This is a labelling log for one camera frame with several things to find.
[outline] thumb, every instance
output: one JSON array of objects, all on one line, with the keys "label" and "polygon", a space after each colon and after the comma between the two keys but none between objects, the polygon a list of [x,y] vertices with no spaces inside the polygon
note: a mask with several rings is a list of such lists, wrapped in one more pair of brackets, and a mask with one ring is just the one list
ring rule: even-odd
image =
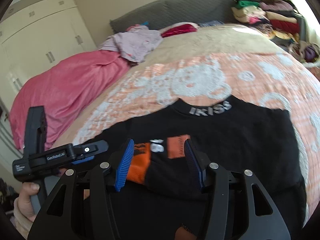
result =
[{"label": "thumb", "polygon": [[31,221],[34,220],[35,213],[32,208],[30,196],[36,195],[39,191],[39,188],[40,186],[38,184],[24,182],[18,197],[18,207],[20,212]]}]

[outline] red cloth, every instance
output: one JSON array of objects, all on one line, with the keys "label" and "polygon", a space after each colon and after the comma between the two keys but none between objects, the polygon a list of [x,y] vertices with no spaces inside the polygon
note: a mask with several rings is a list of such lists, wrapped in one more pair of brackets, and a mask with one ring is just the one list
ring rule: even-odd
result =
[{"label": "red cloth", "polygon": [[162,33],[161,36],[165,38],[165,37],[169,37],[177,34],[196,32],[197,30],[198,29],[193,27],[191,24],[184,24],[184,25],[167,30],[166,32]]},{"label": "red cloth", "polygon": [[300,26],[298,23],[290,23],[290,22],[284,22],[279,20],[270,20],[270,22],[274,28],[283,30],[287,33],[291,33],[291,34],[300,33]]},{"label": "red cloth", "polygon": [[48,123],[47,150],[81,111],[129,68],[128,61],[121,58],[118,52],[96,50],[62,60],[29,79],[16,96],[10,111],[9,121],[17,149],[22,149],[24,145],[29,107],[44,106]]}]

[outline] blue cloth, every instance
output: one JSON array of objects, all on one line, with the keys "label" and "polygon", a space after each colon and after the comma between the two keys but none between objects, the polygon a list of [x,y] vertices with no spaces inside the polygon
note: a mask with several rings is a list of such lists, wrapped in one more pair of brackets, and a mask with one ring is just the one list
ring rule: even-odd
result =
[{"label": "blue cloth", "polygon": [[208,26],[219,26],[219,25],[224,25],[223,22],[221,21],[210,21],[207,23],[199,23],[198,24],[200,27],[208,27]]}]

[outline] black t-shirt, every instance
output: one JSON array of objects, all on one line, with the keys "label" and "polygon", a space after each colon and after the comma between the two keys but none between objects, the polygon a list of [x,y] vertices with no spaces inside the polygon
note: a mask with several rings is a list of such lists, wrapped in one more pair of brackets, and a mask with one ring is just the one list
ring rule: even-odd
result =
[{"label": "black t-shirt", "polygon": [[[252,170],[273,198],[292,236],[301,229],[306,192],[288,111],[259,107],[234,96],[209,107],[191,106],[179,99],[155,113],[117,123],[89,140],[103,139],[108,142],[109,149],[77,169],[106,161],[109,154],[117,151],[127,138],[135,142],[128,179],[144,184],[152,192],[128,182],[113,197],[114,208],[121,212],[117,214],[115,210],[115,216],[124,239],[130,238],[126,238],[129,235],[124,231],[121,233],[122,230],[130,228],[138,232],[140,224],[147,226],[148,232],[160,227],[161,236],[166,235],[168,239],[173,239],[174,231],[166,227],[168,224],[174,227],[184,224],[197,234],[206,195],[192,183],[183,155],[183,143],[187,138],[191,138],[197,150],[227,170]],[[156,207],[155,201],[166,204]],[[140,232],[140,239],[143,239],[143,234]]]}]

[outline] gray headboard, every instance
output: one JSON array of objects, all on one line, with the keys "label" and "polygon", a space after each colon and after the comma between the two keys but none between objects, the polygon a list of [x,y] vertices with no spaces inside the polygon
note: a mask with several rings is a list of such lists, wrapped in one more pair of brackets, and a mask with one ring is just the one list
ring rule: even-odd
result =
[{"label": "gray headboard", "polygon": [[178,22],[204,23],[218,20],[235,23],[234,0],[158,0],[110,21],[114,33],[132,25],[149,22],[150,30],[160,30]]}]

